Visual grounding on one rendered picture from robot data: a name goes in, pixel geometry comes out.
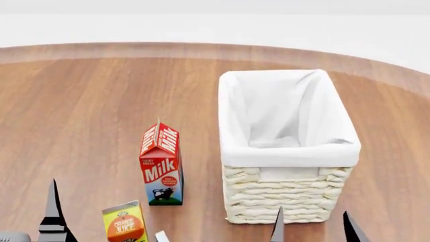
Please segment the white lined wicker basket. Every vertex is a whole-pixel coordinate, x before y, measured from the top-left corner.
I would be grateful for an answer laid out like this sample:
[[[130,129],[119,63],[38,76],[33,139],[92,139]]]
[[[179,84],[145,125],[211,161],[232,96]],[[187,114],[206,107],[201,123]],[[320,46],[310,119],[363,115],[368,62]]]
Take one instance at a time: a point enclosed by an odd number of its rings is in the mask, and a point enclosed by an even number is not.
[[[218,85],[226,219],[327,221],[361,143],[324,70],[229,71]]]

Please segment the red milk carton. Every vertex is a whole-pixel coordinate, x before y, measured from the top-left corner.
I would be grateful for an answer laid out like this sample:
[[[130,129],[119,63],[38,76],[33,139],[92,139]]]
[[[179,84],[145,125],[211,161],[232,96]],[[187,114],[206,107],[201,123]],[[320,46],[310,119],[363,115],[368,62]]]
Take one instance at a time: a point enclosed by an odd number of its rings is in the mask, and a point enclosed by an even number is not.
[[[143,134],[139,161],[148,205],[182,205],[184,178],[179,133],[158,121]]]

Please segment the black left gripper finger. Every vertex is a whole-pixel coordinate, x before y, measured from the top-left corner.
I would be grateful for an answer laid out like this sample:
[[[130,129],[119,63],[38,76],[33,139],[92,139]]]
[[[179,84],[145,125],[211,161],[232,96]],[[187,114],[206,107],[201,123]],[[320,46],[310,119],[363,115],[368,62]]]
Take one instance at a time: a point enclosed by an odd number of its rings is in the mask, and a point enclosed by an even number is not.
[[[78,242],[66,224],[55,179],[48,189],[45,215],[38,231],[38,242]]]

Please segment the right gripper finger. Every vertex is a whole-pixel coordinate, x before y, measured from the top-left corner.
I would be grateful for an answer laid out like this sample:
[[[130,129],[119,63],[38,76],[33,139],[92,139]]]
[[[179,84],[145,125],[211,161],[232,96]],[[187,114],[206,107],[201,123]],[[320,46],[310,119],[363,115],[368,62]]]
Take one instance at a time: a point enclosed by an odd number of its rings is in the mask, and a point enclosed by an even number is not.
[[[277,212],[269,242],[284,242],[284,210],[282,206]]]
[[[343,213],[343,227],[346,242],[370,242],[365,233],[347,211]]]

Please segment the orange juice carton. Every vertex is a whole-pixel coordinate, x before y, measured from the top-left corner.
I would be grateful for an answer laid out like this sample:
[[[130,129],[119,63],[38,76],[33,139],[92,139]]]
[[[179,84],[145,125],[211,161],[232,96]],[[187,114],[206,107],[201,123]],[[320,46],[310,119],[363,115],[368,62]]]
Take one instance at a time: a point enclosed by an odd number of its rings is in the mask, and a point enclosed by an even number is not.
[[[102,210],[109,242],[148,242],[140,201],[130,201]]]

